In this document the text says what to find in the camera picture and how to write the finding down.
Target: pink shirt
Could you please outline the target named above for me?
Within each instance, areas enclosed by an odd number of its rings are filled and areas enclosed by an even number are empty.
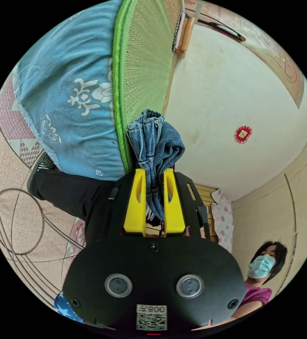
[[[246,286],[246,295],[241,303],[241,305],[251,303],[253,301],[261,301],[265,305],[271,297],[271,289],[262,289],[260,287],[251,286],[248,283],[245,283]]]

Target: red ornament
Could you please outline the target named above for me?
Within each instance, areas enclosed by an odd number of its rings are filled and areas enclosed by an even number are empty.
[[[248,141],[248,138],[252,134],[252,129],[248,126],[242,126],[238,128],[235,132],[235,140],[239,144],[245,144]]]

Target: face mask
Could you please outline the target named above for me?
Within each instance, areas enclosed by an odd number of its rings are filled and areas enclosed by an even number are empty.
[[[275,262],[275,258],[271,257],[269,254],[258,256],[249,265],[248,276],[254,279],[265,278],[270,274]]]

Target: camera lens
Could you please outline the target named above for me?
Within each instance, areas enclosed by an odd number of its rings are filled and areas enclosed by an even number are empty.
[[[116,298],[127,297],[132,291],[132,283],[123,274],[111,274],[105,280],[106,291]]]
[[[194,298],[204,288],[203,280],[194,274],[188,274],[178,280],[176,291],[183,298]]]

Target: green mesh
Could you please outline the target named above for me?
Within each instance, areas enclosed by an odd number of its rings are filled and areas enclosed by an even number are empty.
[[[124,0],[114,28],[113,103],[120,154],[132,170],[127,126],[142,111],[161,112],[172,68],[181,0]]]

